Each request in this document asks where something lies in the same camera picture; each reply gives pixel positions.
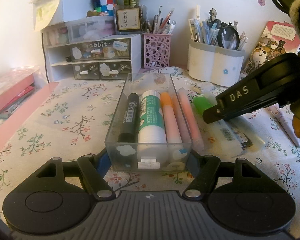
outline pink book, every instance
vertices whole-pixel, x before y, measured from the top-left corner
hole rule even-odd
[[[0,78],[0,111],[34,82],[33,73],[36,70],[33,68],[12,70]]]
[[[300,52],[300,39],[288,23],[268,21],[243,71],[247,74],[281,54]]]

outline white wall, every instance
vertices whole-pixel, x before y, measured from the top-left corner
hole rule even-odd
[[[245,59],[250,55],[266,22],[287,21],[288,15],[277,9],[271,0],[265,0],[266,5],[260,6],[258,0],[140,0],[140,4],[148,7],[148,19],[152,22],[154,15],[158,14],[159,6],[163,6],[163,18],[172,7],[175,8],[172,19],[177,21],[173,32],[170,65],[186,65],[188,55],[188,39],[190,37],[188,19],[195,17],[197,4],[201,5],[201,18],[207,19],[212,7],[217,10],[217,19],[226,23],[237,20],[238,32],[246,32],[249,42],[245,46],[247,51]]]
[[[44,70],[41,36],[33,29],[30,1],[0,0],[0,75],[26,65]]]

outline pen holder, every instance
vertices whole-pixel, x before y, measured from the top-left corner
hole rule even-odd
[[[189,76],[201,81],[231,87],[239,80],[245,51],[226,49],[190,40]]]
[[[145,68],[169,67],[172,34],[144,34]]]

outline desk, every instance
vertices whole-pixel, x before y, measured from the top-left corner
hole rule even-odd
[[[151,70],[152,73],[170,73],[177,89],[188,90],[189,100],[197,93],[192,88],[197,80],[187,71],[176,67]],[[85,154],[97,154],[104,148],[104,139],[111,122],[124,82],[62,80],[48,99],[21,125],[0,152],[0,217],[6,195],[31,173],[52,157],[74,161]],[[218,94],[224,88],[215,86]],[[289,107],[284,114],[292,119]],[[300,148],[296,148],[285,135],[277,120],[266,109],[244,115],[267,136],[266,146],[253,152],[247,149],[242,157],[255,164],[270,178],[282,186],[295,200],[297,213],[291,225],[291,233],[300,236]],[[196,116],[202,136],[207,144],[218,143]],[[234,161],[234,158],[223,161]],[[122,190],[183,191],[192,181],[187,171],[149,173],[118,173],[109,170],[105,180],[118,192]],[[67,178],[79,185],[79,179]]]

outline black cable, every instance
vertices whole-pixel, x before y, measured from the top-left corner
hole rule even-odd
[[[50,84],[50,81],[48,78],[48,71],[47,71],[47,59],[46,59],[46,54],[44,52],[44,46],[43,46],[43,33],[41,34],[41,44],[42,44],[42,52],[43,52],[43,57],[44,57],[44,68],[46,70],[46,78],[47,78],[48,84]]]

